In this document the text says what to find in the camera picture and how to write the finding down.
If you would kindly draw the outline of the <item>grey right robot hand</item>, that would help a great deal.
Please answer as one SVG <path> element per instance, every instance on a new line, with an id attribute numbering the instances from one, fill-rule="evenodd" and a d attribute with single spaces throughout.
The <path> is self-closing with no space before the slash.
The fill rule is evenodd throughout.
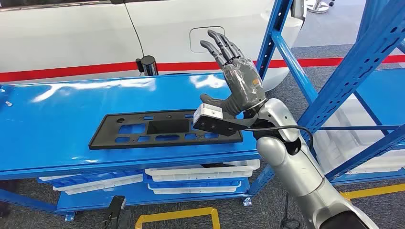
<path id="1" fill-rule="evenodd" d="M 253 61 L 245 57 L 241 50 L 223 34 L 213 30 L 208 30 L 207 34 L 214 39 L 218 47 L 204 40 L 200 41 L 200 45 L 215 58 L 223 71 L 231 95 L 221 100 L 201 94 L 201 101 L 220 107 L 230 115 L 238 115 L 262 104 L 266 100 L 266 94 Z"/>

